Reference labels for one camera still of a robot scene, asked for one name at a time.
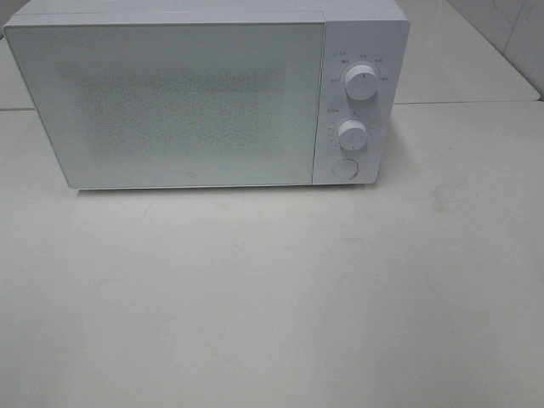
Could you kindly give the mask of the white microwave oven body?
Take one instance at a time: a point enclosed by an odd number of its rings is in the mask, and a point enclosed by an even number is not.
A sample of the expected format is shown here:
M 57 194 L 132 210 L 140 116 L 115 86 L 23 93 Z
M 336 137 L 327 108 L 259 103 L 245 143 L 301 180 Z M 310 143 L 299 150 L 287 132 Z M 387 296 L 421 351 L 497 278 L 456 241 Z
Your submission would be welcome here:
M 411 28 L 394 1 L 31 1 L 7 21 L 3 34 L 6 37 L 9 27 L 33 26 L 309 23 L 324 27 L 311 182 L 170 188 L 371 184 L 379 173 Z M 355 101 L 346 94 L 343 78 L 348 68 L 360 62 L 376 69 L 379 82 L 371 98 Z M 368 128 L 369 139 L 361 150 L 342 150 L 337 142 L 337 130 L 348 120 L 363 122 Z M 333 175 L 334 163 L 342 159 L 357 161 L 359 172 L 354 179 L 341 180 Z

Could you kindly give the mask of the white rotary knob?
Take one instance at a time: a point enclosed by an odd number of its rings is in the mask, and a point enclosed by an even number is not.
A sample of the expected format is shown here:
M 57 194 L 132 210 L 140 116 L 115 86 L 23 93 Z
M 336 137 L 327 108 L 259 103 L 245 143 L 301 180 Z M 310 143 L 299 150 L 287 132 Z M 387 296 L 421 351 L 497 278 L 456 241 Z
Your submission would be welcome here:
M 377 92 L 379 82 L 376 69 L 366 62 L 348 68 L 344 74 L 346 94 L 355 101 L 364 101 Z
M 343 122 L 337 130 L 337 142 L 342 150 L 357 151 L 366 146 L 369 139 L 367 126 L 357 120 Z

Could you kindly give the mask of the white microwave door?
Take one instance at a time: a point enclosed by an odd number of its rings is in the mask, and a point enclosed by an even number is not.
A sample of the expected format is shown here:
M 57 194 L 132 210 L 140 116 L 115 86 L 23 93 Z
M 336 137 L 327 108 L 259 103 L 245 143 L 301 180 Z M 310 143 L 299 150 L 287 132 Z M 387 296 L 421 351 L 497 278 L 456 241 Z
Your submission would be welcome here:
M 67 184 L 308 184 L 324 27 L 9 27 Z

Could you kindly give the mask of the round white door button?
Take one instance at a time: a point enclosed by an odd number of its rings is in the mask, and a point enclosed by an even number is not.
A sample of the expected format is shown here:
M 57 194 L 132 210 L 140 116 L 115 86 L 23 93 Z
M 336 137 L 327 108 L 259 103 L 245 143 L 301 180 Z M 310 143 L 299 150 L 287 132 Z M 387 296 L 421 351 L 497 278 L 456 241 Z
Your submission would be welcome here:
M 359 172 L 357 161 L 353 159 L 342 159 L 334 163 L 332 173 L 337 179 L 354 179 Z

